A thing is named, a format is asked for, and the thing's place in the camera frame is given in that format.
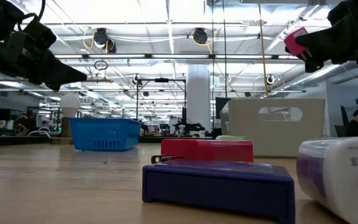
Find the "wooden table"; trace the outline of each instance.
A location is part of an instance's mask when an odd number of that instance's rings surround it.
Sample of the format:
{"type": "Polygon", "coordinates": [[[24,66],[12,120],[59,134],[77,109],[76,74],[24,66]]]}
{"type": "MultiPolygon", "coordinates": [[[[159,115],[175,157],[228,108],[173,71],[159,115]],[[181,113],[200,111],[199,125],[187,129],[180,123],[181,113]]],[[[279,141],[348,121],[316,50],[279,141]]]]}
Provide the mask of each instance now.
{"type": "MultiPolygon", "coordinates": [[[[73,146],[0,147],[0,223],[276,223],[166,203],[142,203],[142,167],[159,144],[127,152],[81,152],[73,146]]],[[[257,159],[294,177],[296,223],[344,223],[298,186],[293,159],[257,159]]]]}

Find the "white pillar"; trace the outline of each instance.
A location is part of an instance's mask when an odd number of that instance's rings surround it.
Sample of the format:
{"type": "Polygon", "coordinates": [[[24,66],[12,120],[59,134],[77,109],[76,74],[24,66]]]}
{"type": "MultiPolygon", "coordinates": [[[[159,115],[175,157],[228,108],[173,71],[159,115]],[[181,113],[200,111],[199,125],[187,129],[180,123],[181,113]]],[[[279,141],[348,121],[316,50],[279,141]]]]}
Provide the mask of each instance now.
{"type": "Polygon", "coordinates": [[[208,65],[189,65],[186,78],[187,122],[211,132],[211,91],[208,65]]]}

